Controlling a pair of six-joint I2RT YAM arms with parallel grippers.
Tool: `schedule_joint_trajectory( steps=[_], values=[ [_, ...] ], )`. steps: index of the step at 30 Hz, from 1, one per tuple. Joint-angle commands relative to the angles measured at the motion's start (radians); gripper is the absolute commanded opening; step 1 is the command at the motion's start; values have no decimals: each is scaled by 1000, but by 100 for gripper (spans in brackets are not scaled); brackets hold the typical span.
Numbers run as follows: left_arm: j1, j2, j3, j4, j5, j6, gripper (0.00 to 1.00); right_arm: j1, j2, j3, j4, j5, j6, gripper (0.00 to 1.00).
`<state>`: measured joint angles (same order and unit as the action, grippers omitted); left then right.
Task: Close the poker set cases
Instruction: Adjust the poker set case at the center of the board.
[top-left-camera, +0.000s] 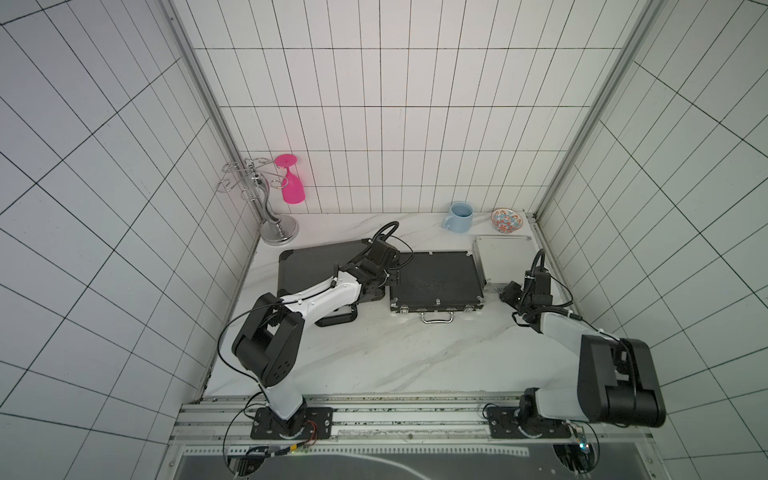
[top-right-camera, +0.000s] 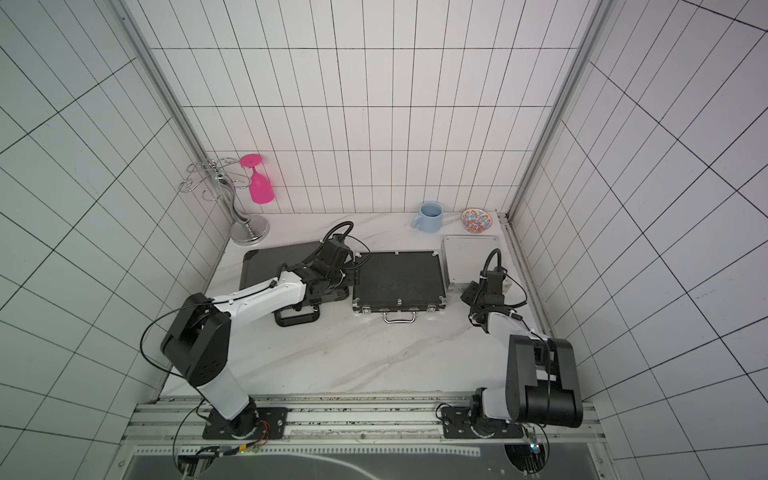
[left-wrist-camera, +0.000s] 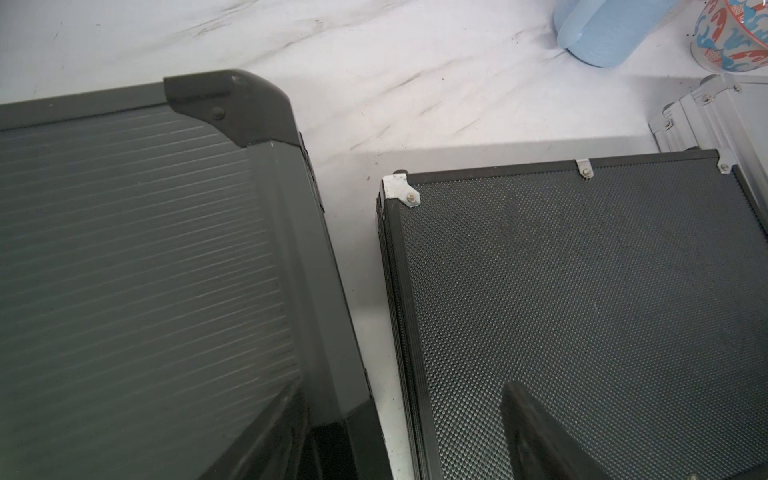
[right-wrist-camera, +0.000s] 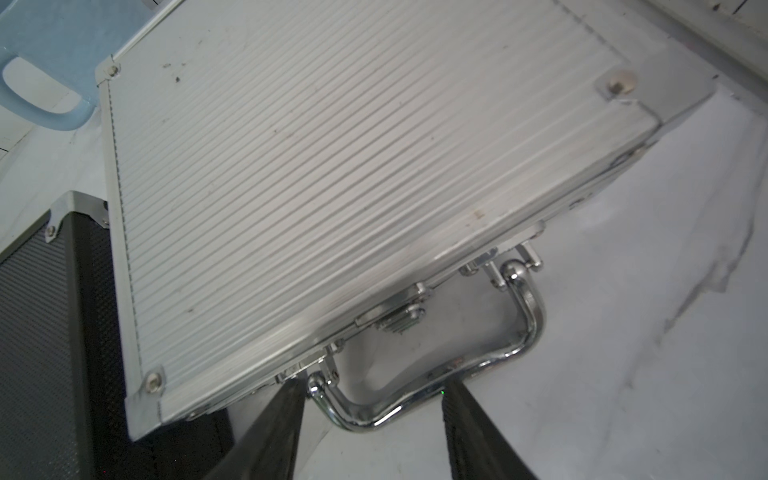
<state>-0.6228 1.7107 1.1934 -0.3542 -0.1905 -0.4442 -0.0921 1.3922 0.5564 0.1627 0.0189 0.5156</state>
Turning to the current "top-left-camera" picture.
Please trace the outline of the silver aluminium poker case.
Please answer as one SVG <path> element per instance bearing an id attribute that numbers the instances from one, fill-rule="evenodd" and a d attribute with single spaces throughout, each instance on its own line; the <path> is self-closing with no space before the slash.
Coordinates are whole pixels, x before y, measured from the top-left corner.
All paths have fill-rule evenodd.
<path id="1" fill-rule="evenodd" d="M 539 245 L 530 236 L 480 235 L 473 256 L 485 293 L 499 293 L 510 282 L 523 285 Z"/>

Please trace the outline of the black poker case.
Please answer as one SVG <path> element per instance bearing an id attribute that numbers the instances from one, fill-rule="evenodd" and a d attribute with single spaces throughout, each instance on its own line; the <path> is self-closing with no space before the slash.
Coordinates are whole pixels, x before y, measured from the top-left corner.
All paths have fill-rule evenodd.
<path id="1" fill-rule="evenodd" d="M 471 252 L 415 252 L 389 287 L 390 311 L 417 314 L 425 324 L 450 324 L 484 308 L 483 289 Z"/>
<path id="2" fill-rule="evenodd" d="M 287 249 L 279 255 L 277 297 L 294 295 L 321 281 L 328 280 L 335 272 L 335 267 L 348 263 L 362 252 L 370 239 L 359 239 L 341 243 L 320 245 L 301 249 Z M 359 303 L 382 300 L 385 286 L 364 287 Z M 327 315 L 315 322 L 319 327 L 329 327 L 350 323 L 357 318 L 357 306 L 349 307 L 349 312 Z"/>

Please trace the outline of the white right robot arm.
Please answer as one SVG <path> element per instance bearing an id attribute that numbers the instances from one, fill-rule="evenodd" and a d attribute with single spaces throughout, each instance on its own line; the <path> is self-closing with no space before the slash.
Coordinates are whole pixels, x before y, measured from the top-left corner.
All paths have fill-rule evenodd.
<path id="1" fill-rule="evenodd" d="M 523 283 L 511 282 L 499 294 L 523 327 L 577 356 L 573 386 L 532 387 L 524 392 L 516 413 L 521 429 L 533 436 L 569 421 L 663 426 L 667 412 L 650 347 L 592 326 L 566 303 L 554 304 L 551 282 L 546 268 L 534 266 Z"/>

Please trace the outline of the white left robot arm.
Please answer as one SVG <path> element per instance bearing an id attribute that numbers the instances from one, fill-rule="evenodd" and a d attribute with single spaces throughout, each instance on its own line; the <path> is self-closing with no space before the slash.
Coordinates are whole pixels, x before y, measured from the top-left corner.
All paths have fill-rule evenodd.
<path id="1" fill-rule="evenodd" d="M 235 336 L 231 351 L 251 373 L 267 400 L 268 426 L 282 438 L 304 434 L 307 402 L 289 379 L 308 323 L 334 326 L 357 318 L 357 306 L 386 285 L 399 251 L 384 234 L 375 235 L 348 263 L 296 294 L 259 297 Z"/>

